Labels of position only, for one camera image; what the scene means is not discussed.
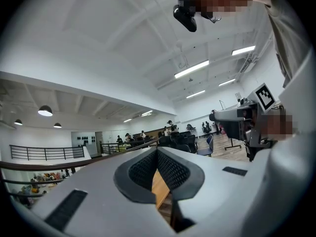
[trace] doorway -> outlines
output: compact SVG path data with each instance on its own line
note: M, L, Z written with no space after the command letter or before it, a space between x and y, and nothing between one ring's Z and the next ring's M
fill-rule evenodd
M102 154L101 146L100 146L100 141L103 143L103 135L102 132L95 132L95 143L97 145L97 152L98 156Z

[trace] metal railing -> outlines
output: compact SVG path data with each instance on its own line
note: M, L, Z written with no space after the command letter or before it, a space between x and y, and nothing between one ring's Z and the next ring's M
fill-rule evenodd
M84 157L83 147L73 148L32 148L10 145L12 159L53 160Z
M5 161L0 161L0 169L9 169L9 170L18 170L18 171L52 171L52 170L60 170L60 169L71 169L72 173L74 173L76 170L76 167L83 167L86 165L89 165L91 163L106 160L108 158L116 157L118 155L126 154L129 152L132 152L134 150L138 150L144 147L149 146L157 146L157 142L159 139L151 139L148 142L145 143L145 141L142 141L144 144L136 146L135 143L132 148L127 149L125 151L121 151L119 153L111 154L105 157L100 158L94 158L89 160L81 160L76 162L68 162L68 163L61 163L61 164L50 164L50 165L39 165L39 164L17 164L17 163L10 163ZM0 180L2 184L8 183L8 184L20 184L20 185L40 185L40 184L55 184L62 182L63 179L60 180L52 180L52 181L44 181L44 182L24 182L24 181L14 181L14 180L7 180L3 179L2 172L0 171ZM10 191L7 191L7 194L13 197L18 198L39 198L42 197L43 194L22 194L22 193L12 193Z
M121 143L104 143L102 144L102 153L112 155L112 154L122 153L134 147L143 146L141 148L146 148L146 147L156 146L156 145L157 145L156 139L147 139L147 140L121 142Z

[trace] black rubber strip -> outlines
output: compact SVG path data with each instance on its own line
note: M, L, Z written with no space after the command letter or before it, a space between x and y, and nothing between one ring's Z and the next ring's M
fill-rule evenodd
M87 195L87 192L73 190L46 218L45 222L63 231Z
M203 170L165 148L157 147L158 171L172 193L174 201L193 198L204 183Z
M151 192L156 170L156 148L151 148L121 164L114 173L114 183L130 201L156 204L156 195Z
M239 169L239 168L233 168L233 167L225 167L223 168L223 171L239 175L239 176L245 176L247 173L247 170Z

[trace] tripod stand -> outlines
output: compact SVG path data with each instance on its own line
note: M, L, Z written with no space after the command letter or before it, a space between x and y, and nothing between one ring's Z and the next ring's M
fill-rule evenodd
M225 147L225 150L227 150L227 148L236 148L236 147L240 147L241 148L241 146L234 146L233 145L233 139L231 138L231 144L232 144L232 146L231 147Z

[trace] desk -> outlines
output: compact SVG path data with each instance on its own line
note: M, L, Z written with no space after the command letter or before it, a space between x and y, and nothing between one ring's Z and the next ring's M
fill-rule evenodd
M114 149L118 152L122 152L122 151L125 151L127 150L128 148L130 148L130 144L124 144L122 146L119 146L119 147L115 147Z
M158 171L154 175L152 193L156 195L156 208L158 209L169 194L169 188Z

